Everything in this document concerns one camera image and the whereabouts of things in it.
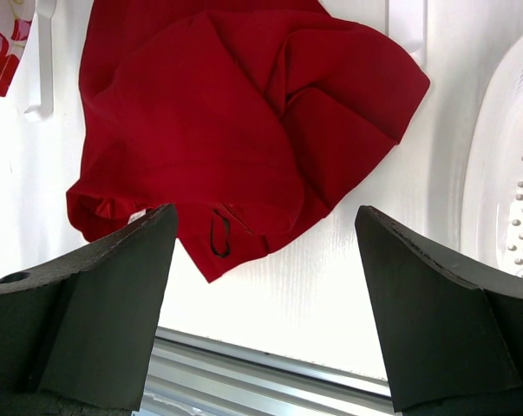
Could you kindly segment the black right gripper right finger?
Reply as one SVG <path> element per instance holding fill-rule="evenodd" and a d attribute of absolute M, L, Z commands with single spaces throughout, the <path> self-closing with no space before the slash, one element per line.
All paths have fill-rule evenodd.
<path fill-rule="evenodd" d="M 371 206 L 356 235 L 399 413 L 523 413 L 523 279 Z"/>

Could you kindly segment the red skirt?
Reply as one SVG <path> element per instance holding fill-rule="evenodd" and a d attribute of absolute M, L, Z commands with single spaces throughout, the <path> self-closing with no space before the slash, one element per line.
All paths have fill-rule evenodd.
<path fill-rule="evenodd" d="M 317 1 L 96 1 L 69 222 L 91 242 L 172 204 L 213 282 L 326 217 L 429 86 L 400 45 Z"/>

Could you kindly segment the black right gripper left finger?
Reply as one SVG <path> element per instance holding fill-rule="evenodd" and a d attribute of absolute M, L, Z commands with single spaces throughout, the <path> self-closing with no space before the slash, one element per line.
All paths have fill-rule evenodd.
<path fill-rule="evenodd" d="M 178 227 L 164 205 L 0 279 L 0 411 L 136 411 Z"/>

